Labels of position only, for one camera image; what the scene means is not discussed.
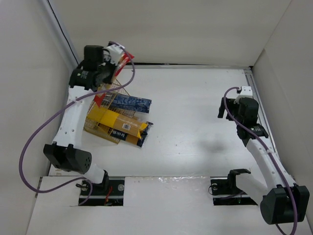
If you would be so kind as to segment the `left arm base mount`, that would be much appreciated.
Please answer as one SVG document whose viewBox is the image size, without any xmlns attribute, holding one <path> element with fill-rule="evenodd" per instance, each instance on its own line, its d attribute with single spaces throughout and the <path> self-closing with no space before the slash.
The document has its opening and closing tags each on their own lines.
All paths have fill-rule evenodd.
<svg viewBox="0 0 313 235">
<path fill-rule="evenodd" d="M 80 189 L 79 206 L 123 206 L 125 177 L 110 177 L 107 189 L 92 184 L 90 190 L 90 184 L 85 180 L 76 187 Z"/>
</svg>

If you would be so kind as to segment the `yellow pasta bag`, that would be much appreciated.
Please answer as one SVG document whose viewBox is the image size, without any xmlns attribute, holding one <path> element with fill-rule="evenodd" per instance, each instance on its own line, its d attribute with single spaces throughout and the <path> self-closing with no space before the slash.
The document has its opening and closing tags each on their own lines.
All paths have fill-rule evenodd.
<svg viewBox="0 0 313 235">
<path fill-rule="evenodd" d="M 141 133 L 148 127 L 147 123 L 98 106 L 92 108 L 87 118 L 137 138 L 141 138 Z"/>
</svg>

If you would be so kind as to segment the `blue pasta box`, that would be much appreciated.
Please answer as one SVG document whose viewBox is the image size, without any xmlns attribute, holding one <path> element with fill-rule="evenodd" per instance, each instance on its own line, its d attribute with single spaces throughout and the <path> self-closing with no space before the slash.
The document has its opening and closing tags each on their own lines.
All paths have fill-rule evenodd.
<svg viewBox="0 0 313 235">
<path fill-rule="evenodd" d="M 129 96 L 125 94 L 110 93 L 105 95 L 101 105 L 108 104 L 111 108 L 149 113 L 152 101 L 146 98 Z"/>
</svg>

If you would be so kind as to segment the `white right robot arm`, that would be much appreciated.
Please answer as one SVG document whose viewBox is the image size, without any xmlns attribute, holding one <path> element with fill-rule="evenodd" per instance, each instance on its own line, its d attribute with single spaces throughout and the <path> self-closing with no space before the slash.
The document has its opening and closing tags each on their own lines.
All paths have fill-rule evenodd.
<svg viewBox="0 0 313 235">
<path fill-rule="evenodd" d="M 270 147 L 265 128 L 258 124 L 258 102 L 251 97 L 222 98 L 218 117 L 237 125 L 237 135 L 254 157 L 264 179 L 262 184 L 247 169 L 231 170 L 231 181 L 257 203 L 269 225 L 302 222 L 310 193 L 298 185 L 282 166 L 277 153 Z"/>
</svg>

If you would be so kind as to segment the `blue-topped spaghetti bag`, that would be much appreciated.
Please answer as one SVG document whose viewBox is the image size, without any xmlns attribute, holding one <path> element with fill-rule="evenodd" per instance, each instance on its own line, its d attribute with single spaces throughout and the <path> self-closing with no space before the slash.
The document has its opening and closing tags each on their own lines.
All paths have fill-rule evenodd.
<svg viewBox="0 0 313 235">
<path fill-rule="evenodd" d="M 138 136 L 147 135 L 150 128 L 153 126 L 153 123 L 149 121 L 144 122 L 141 118 L 138 118 L 136 116 L 134 116 L 133 119 L 135 120 L 135 123 L 138 125 Z"/>
</svg>

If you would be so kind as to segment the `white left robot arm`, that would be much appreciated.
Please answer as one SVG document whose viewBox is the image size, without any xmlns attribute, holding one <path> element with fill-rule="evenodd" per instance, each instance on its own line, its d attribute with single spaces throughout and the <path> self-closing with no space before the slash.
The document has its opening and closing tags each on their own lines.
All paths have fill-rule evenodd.
<svg viewBox="0 0 313 235">
<path fill-rule="evenodd" d="M 91 153 L 81 149 L 82 133 L 94 92 L 103 84 L 112 83 L 123 55 L 117 45 L 84 47 L 84 59 L 69 79 L 69 106 L 52 144 L 44 146 L 44 155 L 57 169 L 79 173 L 102 188 L 107 187 L 108 174 L 92 162 Z"/>
</svg>

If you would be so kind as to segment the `red spaghetti bag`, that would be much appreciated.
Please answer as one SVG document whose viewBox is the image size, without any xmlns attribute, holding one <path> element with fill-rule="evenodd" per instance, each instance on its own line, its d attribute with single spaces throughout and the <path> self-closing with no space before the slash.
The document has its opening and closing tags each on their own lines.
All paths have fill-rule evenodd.
<svg viewBox="0 0 313 235">
<path fill-rule="evenodd" d="M 119 64 L 117 66 L 117 70 L 116 72 L 114 73 L 113 75 L 113 78 L 112 78 L 112 84 L 103 84 L 101 85 L 98 90 L 108 90 L 108 89 L 111 89 L 113 88 L 115 85 L 114 85 L 114 82 L 117 78 L 117 76 L 120 74 L 120 72 L 122 71 L 122 69 L 125 67 L 125 65 L 127 63 L 130 62 L 130 59 L 129 57 L 124 53 L 123 56 L 120 58 L 120 61 L 119 61 Z M 105 98 L 106 96 L 106 93 L 102 93 L 102 94 L 97 94 L 95 97 L 94 97 L 94 102 L 96 103 L 96 105 L 98 107 L 100 107 L 102 105 L 102 100 Z"/>
</svg>

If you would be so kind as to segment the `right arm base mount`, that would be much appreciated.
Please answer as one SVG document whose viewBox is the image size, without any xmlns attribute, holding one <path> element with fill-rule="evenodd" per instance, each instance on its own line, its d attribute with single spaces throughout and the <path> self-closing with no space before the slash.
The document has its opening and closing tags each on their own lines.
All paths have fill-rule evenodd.
<svg viewBox="0 0 313 235">
<path fill-rule="evenodd" d="M 245 192 L 231 186 L 227 177 L 211 177 L 208 192 L 213 197 L 214 206 L 257 206 Z"/>
</svg>

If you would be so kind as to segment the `dark blue spaghetti bag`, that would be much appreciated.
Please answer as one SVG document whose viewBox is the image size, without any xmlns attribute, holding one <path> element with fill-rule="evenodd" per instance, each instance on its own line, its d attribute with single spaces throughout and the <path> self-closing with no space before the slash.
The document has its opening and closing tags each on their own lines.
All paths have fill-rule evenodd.
<svg viewBox="0 0 313 235">
<path fill-rule="evenodd" d="M 125 141 L 125 142 L 128 142 L 130 144 L 133 144 L 133 145 L 136 145 L 138 147 L 142 147 L 145 143 L 145 140 L 148 136 L 147 135 L 142 135 L 140 138 L 139 137 L 135 137 L 133 135 L 130 135 L 128 133 L 125 133 L 125 132 L 122 132 L 122 131 L 119 131 L 117 129 L 112 129 L 112 128 L 109 128 L 103 124 L 99 124 L 98 125 L 99 127 L 99 130 L 100 131 L 104 131 L 104 132 L 107 132 L 107 134 L 112 137 L 112 138 L 115 138 L 117 140 L 122 140 L 122 141 Z"/>
</svg>

